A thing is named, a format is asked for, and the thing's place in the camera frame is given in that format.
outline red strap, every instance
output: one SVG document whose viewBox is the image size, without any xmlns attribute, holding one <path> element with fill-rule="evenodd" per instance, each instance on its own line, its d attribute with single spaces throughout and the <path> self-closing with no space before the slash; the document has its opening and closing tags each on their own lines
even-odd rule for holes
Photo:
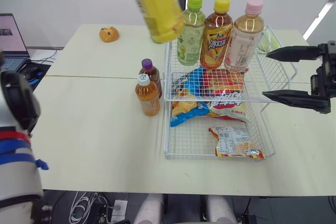
<svg viewBox="0 0 336 224">
<path fill-rule="evenodd" d="M 26 134 L 23 134 L 21 132 L 16 131 L 3 131 L 0 132 L 0 140 L 2 139 L 8 139 L 8 138 L 16 138 L 26 141 L 30 145 L 29 136 Z"/>
</svg>

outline yellow bottle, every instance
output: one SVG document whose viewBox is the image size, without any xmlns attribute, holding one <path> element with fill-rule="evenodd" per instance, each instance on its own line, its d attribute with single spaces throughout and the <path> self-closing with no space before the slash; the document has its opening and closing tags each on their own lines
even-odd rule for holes
<svg viewBox="0 0 336 224">
<path fill-rule="evenodd" d="M 155 42 L 177 38 L 183 28 L 182 11 L 177 0 L 135 0 Z"/>
</svg>

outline snack bag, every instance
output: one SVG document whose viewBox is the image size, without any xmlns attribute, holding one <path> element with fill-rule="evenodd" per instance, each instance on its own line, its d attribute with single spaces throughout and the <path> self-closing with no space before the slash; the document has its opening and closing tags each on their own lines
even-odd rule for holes
<svg viewBox="0 0 336 224">
<path fill-rule="evenodd" d="M 191 101 L 174 101 L 170 126 L 177 126 L 194 116 L 206 115 L 210 112 L 205 102 L 192 101 L 200 96 L 203 79 L 203 69 L 197 68 L 181 76 L 173 83 L 173 94 L 176 98 L 190 99 Z"/>
<path fill-rule="evenodd" d="M 247 128 L 216 127 L 209 128 L 209 131 L 217 141 L 217 157 L 266 158 L 262 151 L 254 147 Z"/>
<path fill-rule="evenodd" d="M 243 99 L 244 74 L 244 72 L 233 73 L 225 69 L 204 70 L 203 88 L 205 95 L 207 97 L 222 97 L 218 101 L 207 102 L 210 113 L 206 116 L 249 123 L 245 114 L 245 102 L 225 101 L 228 98 Z"/>
</svg>

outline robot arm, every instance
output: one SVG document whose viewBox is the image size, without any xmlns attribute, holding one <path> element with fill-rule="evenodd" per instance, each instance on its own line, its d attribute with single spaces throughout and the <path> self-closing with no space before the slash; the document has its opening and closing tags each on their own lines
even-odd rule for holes
<svg viewBox="0 0 336 224">
<path fill-rule="evenodd" d="M 38 168 L 48 167 L 35 160 L 29 135 L 39 116 L 27 81 L 0 70 L 0 223 L 30 223 L 31 202 L 43 196 Z"/>
<path fill-rule="evenodd" d="M 322 65 L 310 78 L 311 95 L 298 90 L 275 90 L 263 92 L 269 99 L 292 107 L 313 109 L 320 113 L 331 112 L 330 98 L 336 97 L 336 42 L 319 44 L 317 47 L 293 46 L 279 48 L 267 54 L 279 61 L 298 62 L 322 57 Z"/>
</svg>

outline purple cap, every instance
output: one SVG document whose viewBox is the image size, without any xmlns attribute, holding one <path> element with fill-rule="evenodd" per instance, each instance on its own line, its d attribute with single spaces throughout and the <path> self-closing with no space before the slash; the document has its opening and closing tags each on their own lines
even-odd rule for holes
<svg viewBox="0 0 336 224">
<path fill-rule="evenodd" d="M 150 59 L 143 59 L 141 64 L 142 64 L 142 68 L 145 70 L 149 70 L 153 67 L 153 63 Z"/>
<path fill-rule="evenodd" d="M 263 9 L 264 1 L 249 0 L 246 4 L 245 13 L 248 15 L 259 15 Z"/>
</svg>

